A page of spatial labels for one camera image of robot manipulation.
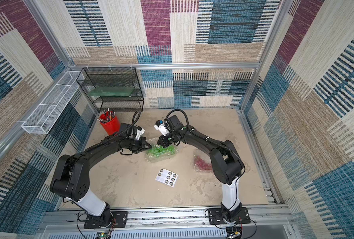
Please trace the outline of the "clear box green grapes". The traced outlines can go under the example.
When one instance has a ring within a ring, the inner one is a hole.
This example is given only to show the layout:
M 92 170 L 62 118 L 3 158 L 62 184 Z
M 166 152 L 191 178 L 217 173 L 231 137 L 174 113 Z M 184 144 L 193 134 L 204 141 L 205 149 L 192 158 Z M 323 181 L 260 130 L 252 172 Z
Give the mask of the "clear box green grapes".
M 177 147 L 174 144 L 169 145 L 167 148 L 164 148 L 161 145 L 158 145 L 158 138 L 147 139 L 152 148 L 146 150 L 145 160 L 146 162 L 159 162 L 162 160 L 170 159 L 174 157 L 177 153 Z

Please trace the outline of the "white sticker sheet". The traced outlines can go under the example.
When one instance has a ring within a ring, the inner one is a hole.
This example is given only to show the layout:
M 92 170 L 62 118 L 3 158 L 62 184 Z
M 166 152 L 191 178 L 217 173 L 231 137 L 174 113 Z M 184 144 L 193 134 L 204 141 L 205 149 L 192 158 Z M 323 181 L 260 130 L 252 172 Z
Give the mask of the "white sticker sheet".
M 167 169 L 160 169 L 155 180 L 170 187 L 174 187 L 176 181 L 178 179 L 178 175 L 172 171 Z

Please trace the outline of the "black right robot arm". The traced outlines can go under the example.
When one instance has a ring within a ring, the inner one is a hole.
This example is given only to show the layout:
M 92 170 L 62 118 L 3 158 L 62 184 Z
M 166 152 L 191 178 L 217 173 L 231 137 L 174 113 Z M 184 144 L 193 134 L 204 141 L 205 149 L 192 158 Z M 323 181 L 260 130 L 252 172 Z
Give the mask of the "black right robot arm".
M 154 128 L 162 134 L 158 145 L 168 147 L 173 143 L 182 142 L 194 146 L 209 156 L 212 171 L 222 184 L 220 204 L 222 219 L 227 223 L 237 221 L 242 209 L 239 180 L 243 175 L 245 165 L 234 144 L 229 140 L 212 139 L 188 124 L 183 125 L 176 115 L 157 120 Z

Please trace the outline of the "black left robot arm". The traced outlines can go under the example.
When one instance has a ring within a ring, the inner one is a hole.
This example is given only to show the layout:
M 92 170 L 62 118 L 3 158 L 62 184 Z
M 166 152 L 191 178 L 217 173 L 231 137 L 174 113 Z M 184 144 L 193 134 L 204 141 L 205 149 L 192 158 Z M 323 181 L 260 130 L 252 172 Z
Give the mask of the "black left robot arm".
M 111 207 L 90 189 L 90 170 L 106 157 L 130 150 L 133 154 L 151 148 L 143 136 L 145 130 L 133 124 L 122 123 L 119 131 L 101 142 L 74 155 L 62 155 L 56 164 L 50 191 L 86 211 L 95 226 L 106 228 L 113 222 Z

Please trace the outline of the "red pen cup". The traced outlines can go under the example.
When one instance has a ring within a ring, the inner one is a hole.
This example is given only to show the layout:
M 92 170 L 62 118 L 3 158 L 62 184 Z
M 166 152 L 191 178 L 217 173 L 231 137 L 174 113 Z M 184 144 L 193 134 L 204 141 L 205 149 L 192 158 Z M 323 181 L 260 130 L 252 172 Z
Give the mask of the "red pen cup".
M 108 135 L 113 135 L 114 133 L 118 132 L 120 129 L 120 122 L 116 116 L 110 122 L 100 123 L 100 124 Z

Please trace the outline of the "pens in cup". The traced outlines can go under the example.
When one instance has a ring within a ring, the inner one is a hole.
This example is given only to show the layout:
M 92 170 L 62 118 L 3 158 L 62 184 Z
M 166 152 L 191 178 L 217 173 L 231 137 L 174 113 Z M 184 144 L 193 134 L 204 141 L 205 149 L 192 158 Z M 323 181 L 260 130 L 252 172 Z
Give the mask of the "pens in cup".
M 98 120 L 101 123 L 108 123 L 111 120 L 113 120 L 115 116 L 116 116 L 115 111 L 114 110 L 111 111 L 109 108 L 107 108 L 106 110 L 103 110 L 101 112 L 101 114 L 98 116 Z

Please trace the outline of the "clear box red grapes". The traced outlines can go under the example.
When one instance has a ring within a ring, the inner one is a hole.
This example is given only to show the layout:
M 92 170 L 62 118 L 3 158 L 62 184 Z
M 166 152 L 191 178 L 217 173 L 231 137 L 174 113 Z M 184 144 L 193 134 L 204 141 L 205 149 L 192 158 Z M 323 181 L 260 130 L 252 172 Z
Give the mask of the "clear box red grapes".
M 193 152 L 193 166 L 198 172 L 213 172 L 210 157 L 198 149 L 195 149 Z

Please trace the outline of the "green tray on shelf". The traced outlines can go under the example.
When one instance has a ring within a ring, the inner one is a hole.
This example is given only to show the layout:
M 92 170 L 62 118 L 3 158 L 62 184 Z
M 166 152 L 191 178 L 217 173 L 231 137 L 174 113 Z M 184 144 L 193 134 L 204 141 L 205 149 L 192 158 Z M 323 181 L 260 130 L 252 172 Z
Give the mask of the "green tray on shelf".
M 97 87 L 87 93 L 88 96 L 98 97 L 126 97 L 135 89 L 133 87 Z

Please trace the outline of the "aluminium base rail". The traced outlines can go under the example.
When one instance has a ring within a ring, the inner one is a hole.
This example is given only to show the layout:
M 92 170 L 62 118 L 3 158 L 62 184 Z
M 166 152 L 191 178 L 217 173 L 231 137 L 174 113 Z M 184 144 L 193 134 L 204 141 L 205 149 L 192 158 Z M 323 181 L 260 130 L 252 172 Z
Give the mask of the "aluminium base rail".
M 112 224 L 99 228 L 82 211 L 45 214 L 37 239 L 299 239 L 286 205 L 246 205 L 236 225 L 215 206 L 114 208 Z

